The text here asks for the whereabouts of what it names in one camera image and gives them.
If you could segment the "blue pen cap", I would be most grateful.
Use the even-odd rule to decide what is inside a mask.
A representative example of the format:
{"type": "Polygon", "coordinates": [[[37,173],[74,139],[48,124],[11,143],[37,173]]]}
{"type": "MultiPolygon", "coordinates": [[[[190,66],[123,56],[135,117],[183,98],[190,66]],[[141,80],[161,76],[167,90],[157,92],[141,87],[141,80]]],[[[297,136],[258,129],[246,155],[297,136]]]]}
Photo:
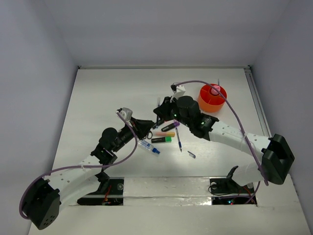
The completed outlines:
{"type": "Polygon", "coordinates": [[[193,159],[195,159],[196,158],[196,155],[195,154],[193,154],[192,152],[190,152],[190,151],[187,151],[188,152],[188,154],[189,154],[189,156],[190,157],[192,157],[193,159]]]}

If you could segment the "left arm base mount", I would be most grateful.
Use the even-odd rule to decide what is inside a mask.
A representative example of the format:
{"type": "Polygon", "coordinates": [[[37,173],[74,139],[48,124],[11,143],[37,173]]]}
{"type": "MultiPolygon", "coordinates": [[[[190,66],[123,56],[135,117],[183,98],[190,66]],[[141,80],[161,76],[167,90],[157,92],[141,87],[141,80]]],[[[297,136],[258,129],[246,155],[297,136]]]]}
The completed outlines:
{"type": "Polygon", "coordinates": [[[124,177],[107,177],[98,190],[77,200],[80,206],[123,206],[124,177]]]}

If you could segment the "blue cap glue bottle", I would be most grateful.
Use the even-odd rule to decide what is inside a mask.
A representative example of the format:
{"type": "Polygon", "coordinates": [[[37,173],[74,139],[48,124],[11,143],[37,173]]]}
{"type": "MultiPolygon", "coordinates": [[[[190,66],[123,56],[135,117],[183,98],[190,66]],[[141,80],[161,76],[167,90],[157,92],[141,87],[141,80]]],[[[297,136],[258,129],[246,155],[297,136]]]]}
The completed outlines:
{"type": "Polygon", "coordinates": [[[140,147],[141,149],[144,149],[145,151],[148,151],[154,155],[159,155],[160,151],[155,148],[151,143],[148,143],[145,140],[138,140],[137,141],[137,146],[140,147]]]}

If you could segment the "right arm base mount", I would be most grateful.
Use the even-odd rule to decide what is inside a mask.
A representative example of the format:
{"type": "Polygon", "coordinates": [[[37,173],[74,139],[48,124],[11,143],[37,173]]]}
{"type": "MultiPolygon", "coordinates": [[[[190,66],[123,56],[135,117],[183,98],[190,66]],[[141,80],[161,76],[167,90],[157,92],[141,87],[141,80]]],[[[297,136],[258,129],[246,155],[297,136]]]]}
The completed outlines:
{"type": "Polygon", "coordinates": [[[238,166],[234,166],[224,178],[210,179],[208,192],[211,194],[212,205],[257,205],[256,197],[253,196],[254,185],[240,186],[233,181],[232,177],[237,168],[238,166]]]}

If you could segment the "black handled scissors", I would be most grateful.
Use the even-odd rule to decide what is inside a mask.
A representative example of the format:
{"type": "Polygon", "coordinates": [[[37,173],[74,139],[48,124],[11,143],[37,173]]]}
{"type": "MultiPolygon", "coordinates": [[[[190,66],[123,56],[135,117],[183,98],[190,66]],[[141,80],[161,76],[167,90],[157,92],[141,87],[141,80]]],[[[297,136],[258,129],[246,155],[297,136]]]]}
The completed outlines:
{"type": "Polygon", "coordinates": [[[152,137],[153,137],[153,133],[152,133],[152,131],[149,131],[148,134],[147,134],[147,136],[146,136],[146,138],[147,138],[148,140],[150,140],[150,139],[152,139],[152,137]]]}

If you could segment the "purple cap highlighter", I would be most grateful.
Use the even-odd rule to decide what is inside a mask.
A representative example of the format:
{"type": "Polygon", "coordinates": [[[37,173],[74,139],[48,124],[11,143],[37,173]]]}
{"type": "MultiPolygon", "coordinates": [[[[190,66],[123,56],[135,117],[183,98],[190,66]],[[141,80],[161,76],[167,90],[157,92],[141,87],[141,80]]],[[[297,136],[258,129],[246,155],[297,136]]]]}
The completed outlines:
{"type": "Polygon", "coordinates": [[[174,121],[171,124],[168,124],[165,127],[161,128],[161,131],[162,132],[168,132],[170,130],[177,128],[179,125],[180,125],[180,123],[178,121],[174,121]]]}

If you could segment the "orange round organizer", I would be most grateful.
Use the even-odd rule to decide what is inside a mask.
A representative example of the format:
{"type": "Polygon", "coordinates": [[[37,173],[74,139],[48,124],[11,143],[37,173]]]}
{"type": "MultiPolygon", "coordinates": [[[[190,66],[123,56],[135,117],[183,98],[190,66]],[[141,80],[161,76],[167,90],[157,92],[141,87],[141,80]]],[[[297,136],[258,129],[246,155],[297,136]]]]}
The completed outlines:
{"type": "Polygon", "coordinates": [[[225,100],[209,85],[204,85],[199,92],[198,104],[202,111],[207,113],[218,112],[224,105],[225,100]]]}

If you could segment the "yellow cap translucent highlighter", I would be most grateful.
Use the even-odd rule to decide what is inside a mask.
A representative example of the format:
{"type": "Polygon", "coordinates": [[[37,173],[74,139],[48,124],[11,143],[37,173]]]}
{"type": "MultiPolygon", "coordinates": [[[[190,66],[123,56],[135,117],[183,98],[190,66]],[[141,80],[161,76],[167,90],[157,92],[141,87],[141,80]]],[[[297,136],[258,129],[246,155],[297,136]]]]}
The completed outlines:
{"type": "Polygon", "coordinates": [[[175,132],[152,132],[156,137],[175,137],[175,132]]]}

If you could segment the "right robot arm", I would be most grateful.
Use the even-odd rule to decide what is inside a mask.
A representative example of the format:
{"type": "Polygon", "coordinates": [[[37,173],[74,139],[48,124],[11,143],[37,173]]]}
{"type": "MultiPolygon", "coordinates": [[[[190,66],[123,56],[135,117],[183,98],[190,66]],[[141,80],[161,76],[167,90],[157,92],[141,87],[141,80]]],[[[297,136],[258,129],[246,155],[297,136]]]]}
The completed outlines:
{"type": "Polygon", "coordinates": [[[244,133],[216,117],[200,111],[198,103],[190,96],[178,99],[165,97],[154,113],[165,121],[176,120],[189,128],[200,139],[225,144],[254,158],[245,166],[233,167],[225,180],[231,192],[258,181],[282,185],[294,162],[294,155],[286,139],[278,134],[273,137],[244,133]]]}

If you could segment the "blue grip ballpoint pen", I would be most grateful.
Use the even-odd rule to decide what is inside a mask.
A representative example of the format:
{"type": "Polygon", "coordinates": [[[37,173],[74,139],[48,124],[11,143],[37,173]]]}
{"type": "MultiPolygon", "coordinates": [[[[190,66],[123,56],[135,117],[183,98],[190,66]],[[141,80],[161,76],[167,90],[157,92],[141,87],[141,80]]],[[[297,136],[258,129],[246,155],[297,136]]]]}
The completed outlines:
{"type": "Polygon", "coordinates": [[[177,140],[178,140],[179,150],[180,150],[180,152],[182,152],[182,145],[181,145],[181,141],[180,141],[180,137],[179,137],[179,131],[178,131],[177,127],[175,128],[175,131],[176,131],[176,136],[177,136],[177,140]]]}

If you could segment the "green cap highlighter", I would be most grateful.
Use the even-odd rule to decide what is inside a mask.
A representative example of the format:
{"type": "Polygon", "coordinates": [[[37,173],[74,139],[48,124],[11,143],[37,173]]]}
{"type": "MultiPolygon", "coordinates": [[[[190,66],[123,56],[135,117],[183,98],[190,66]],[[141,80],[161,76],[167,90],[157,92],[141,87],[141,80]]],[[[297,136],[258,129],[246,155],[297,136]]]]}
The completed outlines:
{"type": "Polygon", "coordinates": [[[159,138],[152,138],[151,143],[167,143],[171,142],[172,138],[171,137],[159,137],[159,138]]]}

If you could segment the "aluminium side rail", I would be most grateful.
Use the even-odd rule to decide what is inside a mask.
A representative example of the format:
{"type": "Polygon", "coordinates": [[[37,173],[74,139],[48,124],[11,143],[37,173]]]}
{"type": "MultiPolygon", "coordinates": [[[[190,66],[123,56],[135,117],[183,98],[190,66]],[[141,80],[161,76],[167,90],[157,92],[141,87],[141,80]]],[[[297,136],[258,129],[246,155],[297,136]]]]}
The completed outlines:
{"type": "Polygon", "coordinates": [[[256,85],[252,76],[251,69],[244,69],[248,86],[251,91],[252,99],[259,119],[262,136],[252,136],[248,138],[255,154],[258,154],[258,163],[268,181],[274,184],[282,184],[285,169],[289,166],[289,149],[284,137],[278,134],[270,136],[271,132],[265,117],[265,113],[256,90],[256,85]]]}

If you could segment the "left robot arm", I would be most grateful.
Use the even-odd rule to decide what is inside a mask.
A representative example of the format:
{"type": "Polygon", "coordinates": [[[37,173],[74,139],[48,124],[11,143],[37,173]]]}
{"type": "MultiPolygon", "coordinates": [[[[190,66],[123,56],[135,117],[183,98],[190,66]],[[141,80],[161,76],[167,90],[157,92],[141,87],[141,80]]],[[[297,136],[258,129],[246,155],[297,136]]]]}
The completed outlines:
{"type": "Polygon", "coordinates": [[[36,178],[22,195],[20,216],[43,230],[82,196],[90,192],[104,193],[110,180],[104,170],[117,164],[116,152],[130,140],[143,139],[154,122],[132,117],[124,124],[120,131],[106,128],[96,148],[79,164],[57,168],[36,178]]]}

